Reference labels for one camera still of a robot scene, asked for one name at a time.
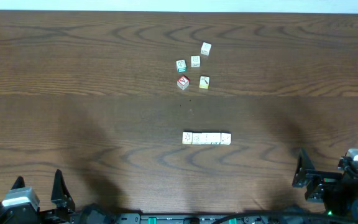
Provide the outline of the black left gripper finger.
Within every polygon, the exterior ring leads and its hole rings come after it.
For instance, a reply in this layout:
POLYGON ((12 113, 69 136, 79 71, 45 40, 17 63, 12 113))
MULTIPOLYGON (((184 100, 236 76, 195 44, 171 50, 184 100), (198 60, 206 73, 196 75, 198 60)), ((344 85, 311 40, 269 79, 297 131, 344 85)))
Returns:
POLYGON ((14 182, 11 190, 21 189, 21 188, 24 188, 24 187, 25 187, 24 178, 22 176, 18 176, 18 178, 14 182))
POLYGON ((63 174, 60 169, 57 169, 55 173, 51 201, 57 206, 57 208, 65 209, 69 213, 75 212, 75 203, 66 187, 63 174))

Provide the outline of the wooden block soccer ball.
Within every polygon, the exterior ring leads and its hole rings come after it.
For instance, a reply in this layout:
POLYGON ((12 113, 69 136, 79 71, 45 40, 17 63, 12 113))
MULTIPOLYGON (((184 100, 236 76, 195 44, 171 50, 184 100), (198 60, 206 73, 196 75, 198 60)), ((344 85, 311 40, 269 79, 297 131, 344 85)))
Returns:
POLYGON ((221 133, 210 133, 208 137, 211 144, 221 143, 221 133))

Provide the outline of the wooden block bee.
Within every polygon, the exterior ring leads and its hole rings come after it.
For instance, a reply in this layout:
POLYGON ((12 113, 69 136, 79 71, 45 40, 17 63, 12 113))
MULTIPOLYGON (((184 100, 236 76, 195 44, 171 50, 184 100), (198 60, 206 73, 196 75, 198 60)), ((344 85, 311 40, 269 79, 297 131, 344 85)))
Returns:
POLYGON ((192 144, 201 144, 203 142, 203 135, 201 133, 192 134, 192 144))

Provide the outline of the wooden block ladybug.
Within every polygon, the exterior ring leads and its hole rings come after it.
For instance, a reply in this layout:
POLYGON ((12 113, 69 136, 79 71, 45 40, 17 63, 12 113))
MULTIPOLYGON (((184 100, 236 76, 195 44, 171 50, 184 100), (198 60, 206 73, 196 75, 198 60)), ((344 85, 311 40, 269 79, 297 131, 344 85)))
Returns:
POLYGON ((182 133, 182 143, 183 144, 192 144, 193 142, 193 133, 192 132, 183 132, 182 133))

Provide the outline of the wooden block red scribble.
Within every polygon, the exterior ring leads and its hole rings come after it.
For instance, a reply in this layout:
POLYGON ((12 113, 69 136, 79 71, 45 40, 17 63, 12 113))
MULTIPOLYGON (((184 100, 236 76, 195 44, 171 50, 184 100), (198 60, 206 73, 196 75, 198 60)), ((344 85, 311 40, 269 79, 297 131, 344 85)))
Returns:
POLYGON ((231 144, 231 133, 221 133, 221 144, 223 145, 231 144))

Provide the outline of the teal block umbrella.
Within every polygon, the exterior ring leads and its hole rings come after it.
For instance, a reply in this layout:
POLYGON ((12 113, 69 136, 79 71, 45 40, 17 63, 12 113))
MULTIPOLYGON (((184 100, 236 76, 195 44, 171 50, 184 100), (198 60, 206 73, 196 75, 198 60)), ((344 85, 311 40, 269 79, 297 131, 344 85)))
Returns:
POLYGON ((200 143, 201 144, 211 144, 212 140, 213 140, 213 134, 201 133, 201 135, 200 135, 200 143))

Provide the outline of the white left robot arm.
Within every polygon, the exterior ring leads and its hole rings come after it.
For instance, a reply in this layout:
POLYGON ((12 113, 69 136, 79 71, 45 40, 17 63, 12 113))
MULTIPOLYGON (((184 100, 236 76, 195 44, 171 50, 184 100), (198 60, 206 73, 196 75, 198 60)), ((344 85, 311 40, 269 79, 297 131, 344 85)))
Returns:
POLYGON ((2 201, 0 201, 0 224, 90 224, 114 223, 116 217, 102 210, 96 204, 75 211, 61 170, 56 170, 51 202, 54 209, 41 211, 40 200, 32 187, 27 187, 24 178, 19 176, 2 201))

